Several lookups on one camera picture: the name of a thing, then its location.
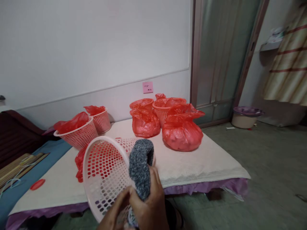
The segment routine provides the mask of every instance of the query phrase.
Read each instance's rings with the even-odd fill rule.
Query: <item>gray sock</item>
[[[150,194],[150,172],[148,165],[152,166],[154,159],[154,145],[148,139],[135,142],[129,156],[129,176],[135,183],[136,191],[142,201]],[[138,227],[132,208],[129,209],[128,222]]]

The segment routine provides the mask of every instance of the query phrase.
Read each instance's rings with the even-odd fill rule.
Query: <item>bed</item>
[[[16,202],[30,186],[41,178],[71,146],[36,127],[28,119],[13,110],[0,113],[0,169],[9,165],[25,153],[37,155],[49,153],[22,178],[13,189],[6,189],[0,199],[0,229],[4,229],[7,216]]]
[[[111,138],[135,137],[132,120],[112,124],[104,135]],[[192,152],[178,152],[168,148],[162,133],[150,138],[154,145],[155,166],[165,194],[209,192],[212,188],[226,188],[237,195],[247,193],[248,172],[225,150],[204,134],[202,144]],[[54,216],[88,208],[83,184],[75,177],[75,157],[71,148],[42,178],[43,186],[27,191],[10,213],[6,229],[14,230],[29,217]]]

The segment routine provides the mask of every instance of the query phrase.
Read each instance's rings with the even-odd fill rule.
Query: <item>whiteboard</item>
[[[0,94],[18,109],[186,69],[190,4],[3,0]]]

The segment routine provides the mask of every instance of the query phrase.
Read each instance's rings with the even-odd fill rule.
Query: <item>blue mattress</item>
[[[40,152],[50,154],[32,168],[27,174],[21,178],[18,186],[8,188],[0,200],[0,229],[5,228],[8,215],[17,203],[17,201],[29,190],[32,184],[38,181],[69,149],[71,145],[65,141],[48,141],[43,146],[38,148],[33,155]]]

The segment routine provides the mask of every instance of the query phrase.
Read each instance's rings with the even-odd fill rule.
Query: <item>purple bin lid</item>
[[[234,113],[238,113],[247,117],[259,117],[264,115],[264,112],[255,107],[249,106],[237,106],[233,108]]]

